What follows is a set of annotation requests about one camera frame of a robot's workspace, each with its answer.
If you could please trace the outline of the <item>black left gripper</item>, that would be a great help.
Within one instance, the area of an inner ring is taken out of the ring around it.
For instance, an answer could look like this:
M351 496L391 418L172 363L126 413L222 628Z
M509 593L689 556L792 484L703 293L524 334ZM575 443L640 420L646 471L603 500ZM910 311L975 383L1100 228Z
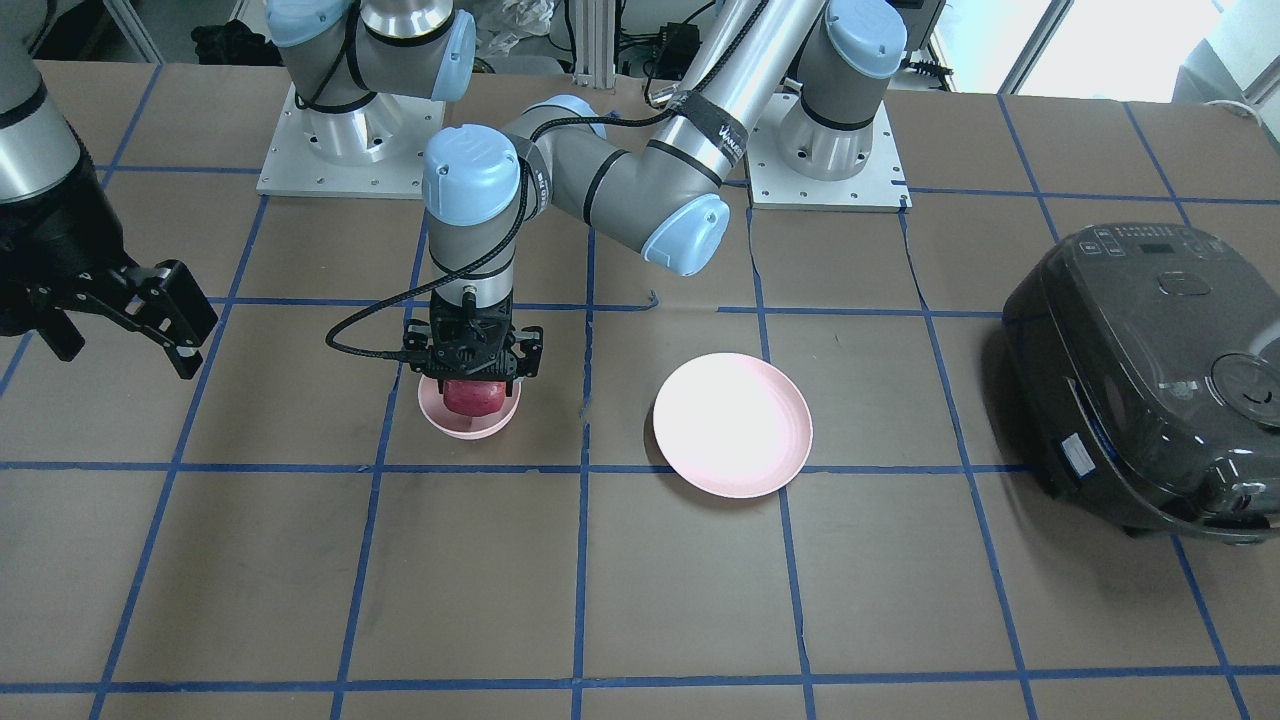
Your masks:
M406 324L399 360L439 382L513 383L539 374L544 329L515 328L515 295L481 307L472 295L451 301L430 295L428 319Z

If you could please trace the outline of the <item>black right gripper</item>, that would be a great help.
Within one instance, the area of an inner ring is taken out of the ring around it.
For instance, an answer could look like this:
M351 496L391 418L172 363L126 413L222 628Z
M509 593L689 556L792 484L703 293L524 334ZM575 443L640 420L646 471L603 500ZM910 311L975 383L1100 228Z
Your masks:
M91 160L42 193L3 204L1 222L4 336L35 328L60 361L73 361L84 337L64 301L68 290L82 292L106 318L161 346L179 378L195 378L218 315L184 263L131 266Z

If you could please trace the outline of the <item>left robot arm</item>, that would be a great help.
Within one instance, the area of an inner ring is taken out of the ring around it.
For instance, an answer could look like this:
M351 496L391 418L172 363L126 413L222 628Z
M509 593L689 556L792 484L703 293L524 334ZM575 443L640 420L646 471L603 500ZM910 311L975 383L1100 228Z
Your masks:
M538 373L543 332L512 323L515 238L549 206L676 275L699 273L730 223L719 190L748 152L850 191L887 140L881 118L908 28L887 1L731 1L640 152L573 95L507 126L444 128L424 154L433 278L398 363L440 383L512 384Z

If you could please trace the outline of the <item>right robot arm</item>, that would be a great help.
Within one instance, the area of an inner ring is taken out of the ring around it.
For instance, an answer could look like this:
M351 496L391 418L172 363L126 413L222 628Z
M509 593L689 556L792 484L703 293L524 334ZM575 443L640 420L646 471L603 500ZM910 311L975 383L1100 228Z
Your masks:
M453 102L468 87L474 18L451 1L270 1L266 22L296 106L348 118L401 95ZM88 149L28 47L3 32L3 334L35 332L65 363L84 346L72 313L159 345L179 377L202 364L218 315L178 260L140 265Z

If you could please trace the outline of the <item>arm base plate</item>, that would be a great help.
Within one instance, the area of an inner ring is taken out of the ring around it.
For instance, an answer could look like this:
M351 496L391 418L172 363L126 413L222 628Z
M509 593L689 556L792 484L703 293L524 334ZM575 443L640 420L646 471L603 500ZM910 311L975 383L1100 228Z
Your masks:
M379 94L364 108L326 114L285 94L256 190L265 196L422 201L422 151L447 104Z
M797 94L774 94L745 160L756 208L797 211L908 211L908 187L887 106L854 131L818 124Z

